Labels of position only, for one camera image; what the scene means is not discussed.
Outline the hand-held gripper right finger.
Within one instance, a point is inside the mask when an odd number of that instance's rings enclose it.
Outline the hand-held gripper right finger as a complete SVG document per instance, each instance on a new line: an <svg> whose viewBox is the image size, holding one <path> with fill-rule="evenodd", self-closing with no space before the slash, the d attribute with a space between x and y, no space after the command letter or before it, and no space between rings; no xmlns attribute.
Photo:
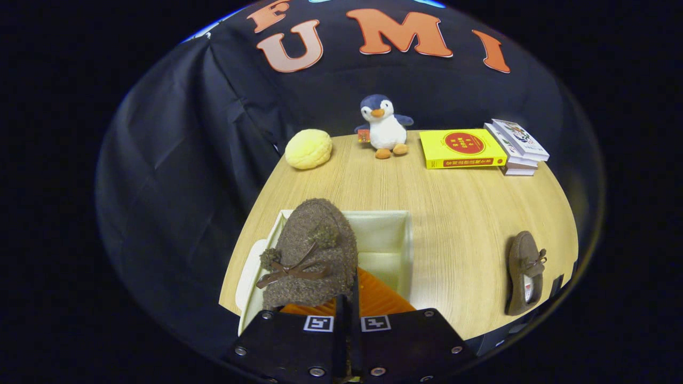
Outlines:
<svg viewBox="0 0 683 384"><path fill-rule="evenodd" d="M361 383L444 381L476 354L435 308L361 316L361 274L350 299L350 373Z"/></svg>

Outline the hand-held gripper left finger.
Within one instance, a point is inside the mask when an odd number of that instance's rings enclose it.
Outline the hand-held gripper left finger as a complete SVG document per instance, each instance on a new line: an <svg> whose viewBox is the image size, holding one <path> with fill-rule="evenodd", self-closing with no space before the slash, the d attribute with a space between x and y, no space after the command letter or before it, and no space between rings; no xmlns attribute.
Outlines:
<svg viewBox="0 0 683 384"><path fill-rule="evenodd" d="M261 310L224 361L264 383L347 383L351 301L336 299L332 316Z"/></svg>

